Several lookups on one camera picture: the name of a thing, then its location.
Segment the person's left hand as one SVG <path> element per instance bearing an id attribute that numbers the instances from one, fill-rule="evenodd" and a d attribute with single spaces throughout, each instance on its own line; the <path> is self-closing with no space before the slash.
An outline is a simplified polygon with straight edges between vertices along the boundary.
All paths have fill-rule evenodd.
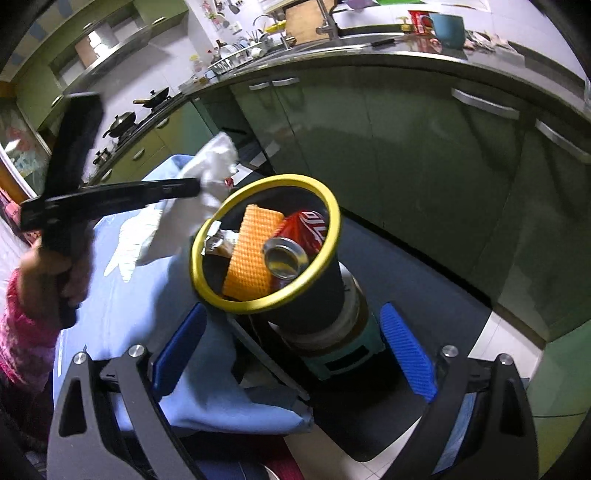
<path id="1" fill-rule="evenodd" d="M 81 256 L 72 261 L 46 248 L 39 238 L 22 257 L 17 293 L 24 313 L 33 320 L 61 324 L 60 302 L 77 307 L 88 296 L 93 272 L 92 232 L 83 240 Z"/>

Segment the pink patterned sleeve forearm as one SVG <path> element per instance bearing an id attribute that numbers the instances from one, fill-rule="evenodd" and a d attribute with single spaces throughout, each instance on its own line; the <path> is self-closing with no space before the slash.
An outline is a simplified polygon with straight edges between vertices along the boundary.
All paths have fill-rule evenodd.
<path id="1" fill-rule="evenodd" d="M 11 385 L 37 395 L 49 380 L 59 330 L 25 314 L 17 289 L 19 277 L 20 270 L 15 269 L 1 318 L 1 372 Z"/>

